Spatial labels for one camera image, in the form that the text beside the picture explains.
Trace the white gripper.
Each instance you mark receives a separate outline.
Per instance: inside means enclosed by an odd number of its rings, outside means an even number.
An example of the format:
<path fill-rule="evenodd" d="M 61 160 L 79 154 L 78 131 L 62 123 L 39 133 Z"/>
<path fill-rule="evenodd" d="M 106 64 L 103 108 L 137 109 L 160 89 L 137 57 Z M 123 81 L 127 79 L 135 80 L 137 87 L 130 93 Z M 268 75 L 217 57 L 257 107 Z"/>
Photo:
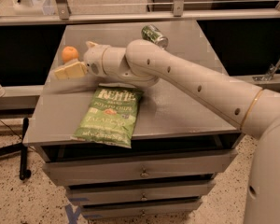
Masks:
<path fill-rule="evenodd" d="M 88 70 L 91 74 L 98 77 L 106 77 L 103 68 L 103 57 L 109 45 L 97 44 L 87 41 L 87 51 L 83 55 L 84 63 L 75 62 L 63 65 L 54 70 L 54 75 L 58 79 L 80 78 L 86 76 Z"/>

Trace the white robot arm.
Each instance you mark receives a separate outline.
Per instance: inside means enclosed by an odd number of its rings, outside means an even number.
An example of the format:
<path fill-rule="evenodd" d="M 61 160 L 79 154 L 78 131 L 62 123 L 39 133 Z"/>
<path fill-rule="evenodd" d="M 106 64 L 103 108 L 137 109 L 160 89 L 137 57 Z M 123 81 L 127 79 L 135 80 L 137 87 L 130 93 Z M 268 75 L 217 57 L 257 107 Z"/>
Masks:
<path fill-rule="evenodd" d="M 112 77 L 145 87 L 162 78 L 245 134 L 258 139 L 246 195 L 244 224 L 280 224 L 280 93 L 178 58 L 142 39 L 125 48 L 88 42 L 84 61 L 55 69 L 58 79 Z"/>

